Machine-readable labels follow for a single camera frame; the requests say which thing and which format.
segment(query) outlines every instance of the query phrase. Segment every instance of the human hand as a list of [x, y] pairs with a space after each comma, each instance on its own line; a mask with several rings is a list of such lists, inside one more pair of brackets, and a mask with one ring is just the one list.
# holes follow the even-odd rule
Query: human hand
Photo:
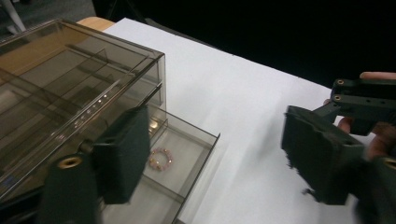
[[[396, 79], [396, 73], [383, 72], [364, 72], [361, 78], [365, 79]], [[350, 125], [352, 118], [342, 118], [338, 127], [346, 133], [350, 133]], [[396, 146], [396, 128], [386, 122], [378, 122], [373, 128], [375, 137], [370, 143], [367, 158], [372, 160], [377, 156], [387, 156], [390, 151]]]

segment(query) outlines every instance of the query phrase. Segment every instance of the black background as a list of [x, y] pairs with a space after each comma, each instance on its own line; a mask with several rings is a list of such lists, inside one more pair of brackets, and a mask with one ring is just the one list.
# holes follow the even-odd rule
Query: black background
[[100, 17], [151, 18], [215, 48], [327, 87], [338, 77], [396, 71], [392, 1], [93, 2]]

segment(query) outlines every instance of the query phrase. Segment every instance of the white table surface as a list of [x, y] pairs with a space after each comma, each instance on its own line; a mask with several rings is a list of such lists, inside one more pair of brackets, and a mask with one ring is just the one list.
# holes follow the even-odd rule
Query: white table surface
[[221, 133], [182, 221], [355, 223], [353, 198], [329, 206], [304, 196], [308, 186], [280, 148], [287, 106], [316, 109], [328, 88], [136, 21], [105, 32], [164, 52], [168, 112]]

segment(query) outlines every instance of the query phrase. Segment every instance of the small ring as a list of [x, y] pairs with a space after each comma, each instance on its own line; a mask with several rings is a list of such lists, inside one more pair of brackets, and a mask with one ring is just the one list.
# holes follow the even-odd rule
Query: small ring
[[[155, 159], [155, 157], [154, 157], [154, 155], [160, 154], [160, 153], [162, 153], [167, 159], [167, 162], [165, 165], [161, 165], [160, 162], [157, 159]], [[168, 169], [169, 166], [172, 164], [172, 162], [173, 162], [173, 156], [171, 154], [171, 151], [169, 151], [169, 149], [166, 149], [163, 147], [155, 148], [155, 149], [151, 150], [151, 153], [148, 157], [149, 166], [151, 166], [151, 168], [158, 170], [158, 171], [164, 171], [164, 170]]]

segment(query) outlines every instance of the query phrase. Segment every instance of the transparent plastic box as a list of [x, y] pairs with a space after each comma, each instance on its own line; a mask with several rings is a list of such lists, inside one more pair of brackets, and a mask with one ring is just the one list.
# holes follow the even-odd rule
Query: transparent plastic box
[[151, 147], [174, 162], [161, 172], [148, 162], [130, 203], [104, 208], [106, 223], [176, 220], [219, 137], [166, 112], [157, 50], [64, 20], [0, 43], [0, 203], [42, 186], [52, 161], [139, 105]]

